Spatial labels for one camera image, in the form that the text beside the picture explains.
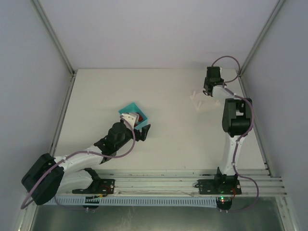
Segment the teal plastic bin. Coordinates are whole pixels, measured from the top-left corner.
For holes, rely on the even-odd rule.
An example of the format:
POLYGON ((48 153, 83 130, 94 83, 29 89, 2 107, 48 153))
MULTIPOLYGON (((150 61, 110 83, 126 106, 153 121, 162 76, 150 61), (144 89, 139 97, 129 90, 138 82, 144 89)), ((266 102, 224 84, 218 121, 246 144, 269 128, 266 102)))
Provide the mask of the teal plastic bin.
POLYGON ((118 112, 130 124, 130 126, 136 130, 141 131, 141 129, 147 125, 148 117, 136 105, 136 103, 130 103, 118 112))

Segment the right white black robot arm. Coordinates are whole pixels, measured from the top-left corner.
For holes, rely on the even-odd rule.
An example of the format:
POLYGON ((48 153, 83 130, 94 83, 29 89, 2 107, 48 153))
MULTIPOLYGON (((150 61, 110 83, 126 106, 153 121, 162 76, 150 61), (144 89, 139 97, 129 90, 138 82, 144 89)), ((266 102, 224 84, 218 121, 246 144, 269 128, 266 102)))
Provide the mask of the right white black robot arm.
POLYGON ((224 103, 222 129, 226 134, 226 141, 223 158, 214 176, 214 187, 219 194, 230 193, 238 185, 238 153, 252 129, 252 102, 227 88, 219 67, 206 68, 204 92, 224 103))

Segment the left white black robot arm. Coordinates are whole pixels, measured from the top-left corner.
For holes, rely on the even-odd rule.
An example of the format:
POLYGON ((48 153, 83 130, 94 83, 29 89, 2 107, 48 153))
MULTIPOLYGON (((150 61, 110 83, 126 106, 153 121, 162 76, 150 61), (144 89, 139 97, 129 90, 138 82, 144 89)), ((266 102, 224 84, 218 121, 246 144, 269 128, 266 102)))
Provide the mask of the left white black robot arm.
POLYGON ((133 150, 132 147, 121 155, 117 155, 117 151, 129 141, 132 145, 145 141, 150 127, 146 125, 135 129, 121 119, 112 125, 105 137, 85 150, 57 157, 49 153, 42 154, 21 180, 28 193, 21 209, 31 203, 43 205, 65 191, 99 194, 101 179, 92 168, 127 156, 133 150))

